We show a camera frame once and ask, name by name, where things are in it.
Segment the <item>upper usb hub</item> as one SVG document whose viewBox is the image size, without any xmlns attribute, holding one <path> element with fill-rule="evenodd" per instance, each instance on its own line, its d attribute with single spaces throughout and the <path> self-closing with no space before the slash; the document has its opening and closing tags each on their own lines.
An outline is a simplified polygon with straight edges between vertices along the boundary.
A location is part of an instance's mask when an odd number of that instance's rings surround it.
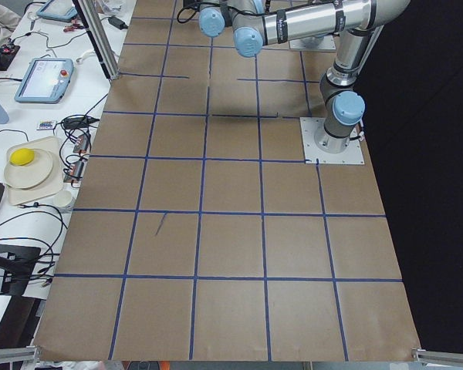
<svg viewBox="0 0 463 370">
<path fill-rule="evenodd" d="M 77 154 L 88 153 L 91 147 L 91 135 L 88 132 L 80 134 L 74 143 L 73 152 Z"/>
</svg>

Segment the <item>usb hub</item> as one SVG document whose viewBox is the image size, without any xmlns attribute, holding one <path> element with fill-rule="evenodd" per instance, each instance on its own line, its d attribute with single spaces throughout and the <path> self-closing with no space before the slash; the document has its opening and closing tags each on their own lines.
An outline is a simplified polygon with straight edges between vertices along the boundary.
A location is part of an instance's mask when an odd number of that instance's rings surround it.
<svg viewBox="0 0 463 370">
<path fill-rule="evenodd" d="M 67 168 L 63 170 L 63 182 L 71 184 L 80 182 L 83 178 L 85 164 L 86 162 L 83 160 L 77 160 L 76 162 L 69 164 Z"/>
<path fill-rule="evenodd" d="M 91 147 L 91 135 L 88 132 L 80 134 L 74 143 L 73 152 L 77 154 L 88 153 Z"/>
</svg>

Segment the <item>lower usb hub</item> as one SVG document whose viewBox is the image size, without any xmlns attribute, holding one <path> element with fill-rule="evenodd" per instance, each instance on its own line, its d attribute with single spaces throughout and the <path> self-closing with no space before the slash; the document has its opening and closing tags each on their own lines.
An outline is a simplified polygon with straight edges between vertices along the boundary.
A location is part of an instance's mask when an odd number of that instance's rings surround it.
<svg viewBox="0 0 463 370">
<path fill-rule="evenodd" d="M 80 182 L 83 178 L 85 164 L 86 162 L 83 160 L 77 160 L 76 162 L 69 164 L 67 168 L 63 170 L 63 182 L 71 184 Z"/>
</svg>

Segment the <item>white paper cup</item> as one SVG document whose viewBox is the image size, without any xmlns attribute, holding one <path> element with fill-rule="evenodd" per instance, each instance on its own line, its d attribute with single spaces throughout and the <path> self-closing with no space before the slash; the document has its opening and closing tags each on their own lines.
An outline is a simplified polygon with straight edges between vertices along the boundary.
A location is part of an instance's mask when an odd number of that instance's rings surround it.
<svg viewBox="0 0 463 370">
<path fill-rule="evenodd" d="M 53 206 L 61 213 L 68 213 L 73 210 L 76 198 L 68 190 L 59 191 L 52 200 Z"/>
</svg>

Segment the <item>black power adapter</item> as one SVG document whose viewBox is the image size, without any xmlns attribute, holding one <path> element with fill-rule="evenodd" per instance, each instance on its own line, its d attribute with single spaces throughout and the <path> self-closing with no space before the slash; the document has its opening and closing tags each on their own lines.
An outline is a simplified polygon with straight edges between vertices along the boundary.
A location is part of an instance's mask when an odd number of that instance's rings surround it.
<svg viewBox="0 0 463 370">
<path fill-rule="evenodd" d="M 114 15 L 110 16 L 107 20 L 109 24 L 115 27 L 116 29 L 119 29 L 119 30 L 128 29 L 128 25 L 126 24 L 126 22 L 124 22 L 122 19 Z"/>
</svg>

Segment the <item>near blue teach pendant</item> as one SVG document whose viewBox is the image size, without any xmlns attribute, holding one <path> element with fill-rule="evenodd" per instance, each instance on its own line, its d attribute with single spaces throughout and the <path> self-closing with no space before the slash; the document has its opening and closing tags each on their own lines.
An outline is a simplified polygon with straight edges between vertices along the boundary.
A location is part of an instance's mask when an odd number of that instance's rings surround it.
<svg viewBox="0 0 463 370">
<path fill-rule="evenodd" d="M 58 103 L 74 71 L 71 59 L 34 58 L 15 94 L 18 103 Z"/>
</svg>

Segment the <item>blue teach pendant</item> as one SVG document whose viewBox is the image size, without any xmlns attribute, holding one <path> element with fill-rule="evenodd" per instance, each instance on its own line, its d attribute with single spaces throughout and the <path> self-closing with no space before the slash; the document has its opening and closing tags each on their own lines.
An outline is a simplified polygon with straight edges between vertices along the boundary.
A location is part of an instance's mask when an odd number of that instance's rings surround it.
<svg viewBox="0 0 463 370">
<path fill-rule="evenodd" d="M 34 58 L 15 94 L 18 103 L 58 103 L 74 71 L 71 59 Z"/>
<path fill-rule="evenodd" d="M 77 16 L 77 10 L 71 0 L 50 0 L 36 14 L 43 19 L 69 22 Z"/>
</svg>

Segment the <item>yellow lemon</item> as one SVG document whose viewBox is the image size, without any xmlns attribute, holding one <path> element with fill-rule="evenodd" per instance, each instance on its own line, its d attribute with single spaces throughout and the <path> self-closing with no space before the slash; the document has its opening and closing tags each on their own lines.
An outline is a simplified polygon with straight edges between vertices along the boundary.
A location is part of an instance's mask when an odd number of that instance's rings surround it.
<svg viewBox="0 0 463 370">
<path fill-rule="evenodd" d="M 15 150 L 9 157 L 9 162 L 13 166 L 26 166 L 35 159 L 35 152 L 29 148 Z"/>
</svg>

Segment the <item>beige square tray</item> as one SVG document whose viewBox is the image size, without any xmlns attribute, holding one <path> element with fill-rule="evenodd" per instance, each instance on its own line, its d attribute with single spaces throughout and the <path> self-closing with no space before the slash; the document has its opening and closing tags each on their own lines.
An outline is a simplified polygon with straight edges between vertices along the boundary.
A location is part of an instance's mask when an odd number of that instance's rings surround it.
<svg viewBox="0 0 463 370">
<path fill-rule="evenodd" d="M 11 155 L 22 148 L 33 150 L 34 160 L 23 166 L 13 165 Z M 59 140 L 55 136 L 12 146 L 6 152 L 6 159 L 4 180 L 12 206 L 52 196 L 63 189 Z"/>
</svg>

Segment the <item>far blue teach pendant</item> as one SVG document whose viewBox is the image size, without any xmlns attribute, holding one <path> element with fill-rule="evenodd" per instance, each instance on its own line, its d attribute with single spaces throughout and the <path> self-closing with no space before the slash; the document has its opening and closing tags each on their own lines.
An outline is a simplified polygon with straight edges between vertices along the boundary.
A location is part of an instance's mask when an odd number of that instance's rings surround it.
<svg viewBox="0 0 463 370">
<path fill-rule="evenodd" d="M 69 22 L 77 16 L 77 10 L 71 0 L 50 0 L 36 14 L 43 19 Z"/>
</svg>

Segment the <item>black red electronic device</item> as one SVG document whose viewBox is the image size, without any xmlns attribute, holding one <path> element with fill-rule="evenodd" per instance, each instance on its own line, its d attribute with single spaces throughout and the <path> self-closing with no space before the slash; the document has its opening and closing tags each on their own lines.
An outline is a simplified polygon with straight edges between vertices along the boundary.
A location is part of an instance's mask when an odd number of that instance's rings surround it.
<svg viewBox="0 0 463 370">
<path fill-rule="evenodd" d="M 0 71 L 6 71 L 20 50 L 19 45 L 4 44 L 0 47 Z"/>
</svg>

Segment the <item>aluminium frame post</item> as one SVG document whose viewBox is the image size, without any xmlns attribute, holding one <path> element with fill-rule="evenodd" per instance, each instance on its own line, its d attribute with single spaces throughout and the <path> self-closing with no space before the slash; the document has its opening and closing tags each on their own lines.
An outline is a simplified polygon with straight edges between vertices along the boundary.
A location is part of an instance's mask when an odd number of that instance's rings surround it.
<svg viewBox="0 0 463 370">
<path fill-rule="evenodd" d="M 118 79 L 120 70 L 95 5 L 89 0 L 73 0 L 78 16 L 91 41 L 96 57 L 108 80 Z"/>
</svg>

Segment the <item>right aluminium rail corner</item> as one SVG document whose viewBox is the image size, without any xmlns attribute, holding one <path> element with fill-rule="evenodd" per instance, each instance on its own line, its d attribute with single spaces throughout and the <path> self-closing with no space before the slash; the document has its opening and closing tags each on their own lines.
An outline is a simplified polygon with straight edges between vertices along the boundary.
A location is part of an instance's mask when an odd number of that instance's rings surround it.
<svg viewBox="0 0 463 370">
<path fill-rule="evenodd" d="M 415 361 L 425 364 L 446 365 L 463 368 L 463 354 L 427 351 L 421 348 L 413 348 L 412 356 Z"/>
</svg>

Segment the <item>aluminium rail corner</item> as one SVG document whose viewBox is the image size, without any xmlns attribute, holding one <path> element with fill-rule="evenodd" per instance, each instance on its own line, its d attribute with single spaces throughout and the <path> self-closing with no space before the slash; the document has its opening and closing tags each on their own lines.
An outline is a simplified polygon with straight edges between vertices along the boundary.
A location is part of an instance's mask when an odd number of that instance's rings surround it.
<svg viewBox="0 0 463 370">
<path fill-rule="evenodd" d="M 39 353 L 40 351 L 36 346 L 3 348 L 0 349 L 0 364 L 33 361 L 39 357 Z"/>
<path fill-rule="evenodd" d="M 425 364 L 446 365 L 463 368 L 463 354 L 427 351 L 421 348 L 413 348 L 412 356 L 415 361 Z"/>
</svg>

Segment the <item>left aluminium rail corner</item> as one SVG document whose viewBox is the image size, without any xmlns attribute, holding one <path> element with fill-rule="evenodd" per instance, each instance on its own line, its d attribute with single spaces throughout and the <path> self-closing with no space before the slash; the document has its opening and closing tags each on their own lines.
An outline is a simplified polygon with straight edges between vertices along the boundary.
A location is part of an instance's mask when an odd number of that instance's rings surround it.
<svg viewBox="0 0 463 370">
<path fill-rule="evenodd" d="M 0 349 L 0 364 L 33 361 L 39 357 L 39 353 L 40 351 L 36 346 L 3 348 Z"/>
</svg>

